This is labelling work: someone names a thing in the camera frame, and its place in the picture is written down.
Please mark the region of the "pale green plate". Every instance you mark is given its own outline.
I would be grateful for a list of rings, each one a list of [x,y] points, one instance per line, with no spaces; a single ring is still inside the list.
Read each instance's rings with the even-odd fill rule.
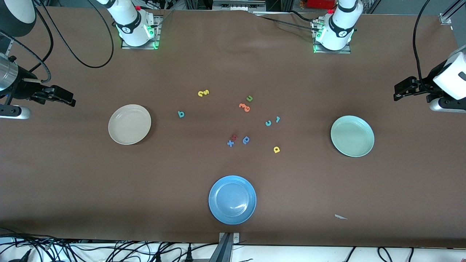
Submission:
[[[333,146],[345,156],[366,156],[374,147],[375,136],[371,126],[362,118],[346,115],[331,126]]]

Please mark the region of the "beige plate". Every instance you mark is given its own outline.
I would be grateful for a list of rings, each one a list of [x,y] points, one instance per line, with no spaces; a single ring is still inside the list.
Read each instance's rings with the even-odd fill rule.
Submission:
[[[152,119],[149,111],[137,104],[117,109],[108,122],[109,136],[118,144],[132,145],[142,141],[150,131]]]

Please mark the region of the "red box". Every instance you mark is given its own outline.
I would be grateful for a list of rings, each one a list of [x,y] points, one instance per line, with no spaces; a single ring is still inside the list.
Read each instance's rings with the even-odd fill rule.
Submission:
[[[333,9],[337,0],[307,0],[306,6],[311,9]]]

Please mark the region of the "brown table cover sheet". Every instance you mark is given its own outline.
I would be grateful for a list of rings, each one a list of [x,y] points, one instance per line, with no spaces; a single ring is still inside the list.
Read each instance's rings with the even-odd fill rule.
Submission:
[[[313,53],[309,32],[245,11],[174,11],[158,50],[117,47],[100,69],[56,39],[51,83],[77,102],[19,101],[31,118],[0,120],[0,227],[75,239],[212,243],[239,232],[262,245],[466,247],[466,114],[392,97],[416,75],[415,20],[361,16],[343,55]],[[121,145],[108,122],[129,104],[152,124]],[[374,132],[366,156],[332,144],[346,115]],[[239,225],[209,209],[211,187],[228,175],[257,195]]]

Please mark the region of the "grey power strip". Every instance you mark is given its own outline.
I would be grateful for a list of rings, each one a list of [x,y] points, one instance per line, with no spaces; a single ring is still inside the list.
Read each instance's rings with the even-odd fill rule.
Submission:
[[[213,0],[212,10],[266,12],[266,0]]]

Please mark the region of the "blue plate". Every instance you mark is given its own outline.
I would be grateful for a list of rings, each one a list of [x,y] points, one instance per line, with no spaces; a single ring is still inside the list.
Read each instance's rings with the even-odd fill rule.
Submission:
[[[257,195],[248,180],[238,175],[228,175],[213,184],[208,204],[219,222],[239,225],[252,217],[257,206]]]

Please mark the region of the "aluminium table leg profile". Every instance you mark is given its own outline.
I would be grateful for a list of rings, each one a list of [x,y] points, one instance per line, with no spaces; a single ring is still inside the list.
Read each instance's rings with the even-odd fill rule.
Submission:
[[[240,242],[239,232],[219,234],[219,243],[208,262],[231,262],[233,246]]]

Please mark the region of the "aluminium frame profile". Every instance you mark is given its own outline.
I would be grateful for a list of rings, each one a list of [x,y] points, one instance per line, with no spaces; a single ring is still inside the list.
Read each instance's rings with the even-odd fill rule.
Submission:
[[[441,25],[451,24],[451,17],[458,12],[462,7],[465,7],[466,0],[453,0],[453,3],[449,5],[443,13],[438,15]]]

